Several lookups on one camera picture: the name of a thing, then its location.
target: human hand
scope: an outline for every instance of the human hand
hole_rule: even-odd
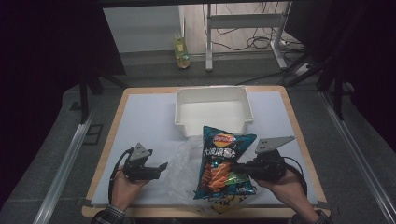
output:
[[[293,209],[307,223],[315,223],[318,220],[318,214],[305,197],[298,176],[292,171],[286,170],[285,175],[275,183],[259,179],[255,181],[260,187],[271,190],[278,200]]]
[[[114,177],[111,205],[122,211],[126,211],[126,209],[136,200],[139,191],[148,182],[149,180],[138,180],[134,183],[131,182],[125,176],[121,166]]]

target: aluminum rail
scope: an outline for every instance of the aluminum rail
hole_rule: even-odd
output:
[[[335,114],[334,110],[332,109],[332,100],[330,99],[330,96],[322,91],[319,92],[319,96],[323,99],[324,103],[326,104],[328,112],[332,117],[332,121],[334,122],[337,130],[342,135],[343,140],[346,143],[346,147],[349,150],[349,153],[351,154],[353,160],[356,162],[359,170],[361,171],[361,175],[363,176],[367,186],[369,187],[370,191],[375,197],[375,200],[378,203],[379,208],[381,209],[388,223],[395,224],[396,210],[391,198],[388,196],[387,192],[376,178],[375,173],[373,172],[369,163],[361,153],[361,149],[359,148],[358,144],[355,142],[346,124],[338,118],[338,116]]]
[[[96,107],[98,105],[99,99],[97,99],[92,107],[91,113],[88,116],[87,120],[83,124],[79,124],[76,130],[75,135],[67,149],[64,159],[62,160],[61,165],[59,166],[58,172],[54,177],[51,186],[49,187],[49,191],[44,199],[44,202],[41,204],[40,209],[35,217],[35,224],[48,223],[50,221],[50,217],[52,216],[53,210],[55,208],[56,203],[59,200],[59,197],[64,189],[64,184],[66,183],[67,177],[70,174],[70,171],[73,167],[73,164],[76,160],[79,149],[84,140],[85,134],[90,127],[93,115],[96,112]]]

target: metal frame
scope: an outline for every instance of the metal frame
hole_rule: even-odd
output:
[[[90,127],[91,121],[96,112],[98,102],[99,99],[96,99],[92,107],[91,113],[89,114],[85,122],[78,125],[78,128],[72,139],[72,142],[70,143],[70,146],[64,155],[64,159],[62,160],[62,163],[59,166],[58,172],[56,173],[56,176],[52,180],[52,184],[49,187],[49,191],[46,195],[46,198],[44,199],[40,209],[37,212],[37,215],[33,222],[34,224],[50,222],[50,218],[52,216],[53,210],[55,209],[55,205],[58,202],[59,197],[61,196],[61,193],[64,189],[64,184],[66,183],[66,180],[69,177],[73,164],[78,155],[79,149],[84,140],[85,134],[87,133]]]
[[[350,133],[347,125],[339,118],[336,112],[332,109],[332,99],[328,93],[319,91],[318,92],[320,98],[322,98],[323,102],[327,107],[327,111],[332,118],[332,121],[335,125],[335,128],[340,133],[343,138],[346,148],[348,149],[350,155],[361,171],[361,176],[366,182],[369,190],[372,192],[376,202],[378,203],[379,208],[381,209],[384,217],[387,219],[388,223],[396,223],[396,207],[392,202],[392,199],[376,178],[374,171],[372,170],[370,164],[365,159],[363,153],[354,137]]]
[[[238,15],[212,15],[211,4],[207,4],[206,27],[206,71],[213,70],[213,49],[212,49],[212,29],[233,29],[233,28],[264,28],[277,27],[275,40],[272,40],[270,45],[273,53],[276,56],[277,63],[280,69],[287,69],[285,60],[279,49],[280,37],[285,28],[286,19],[290,9],[290,2],[288,2],[285,10],[282,13],[271,14],[238,14]]]

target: blue snack bag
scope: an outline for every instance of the blue snack bag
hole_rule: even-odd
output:
[[[231,164],[241,158],[257,135],[236,135],[204,126],[203,138],[201,170],[194,199],[255,194],[248,175],[234,174]]]

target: person's arm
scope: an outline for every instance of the person's arm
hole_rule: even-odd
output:
[[[111,203],[105,210],[93,217],[91,224],[121,223],[126,209],[133,204],[139,191],[148,182],[149,180],[139,180],[132,183],[122,170],[118,170],[114,178]]]
[[[290,170],[287,170],[285,176],[275,183],[258,179],[255,179],[255,181],[259,186],[271,190],[278,200],[293,209],[302,218],[301,223],[331,223],[321,221],[325,218],[323,217],[325,215],[323,213],[318,214],[315,211],[305,197],[297,175]]]

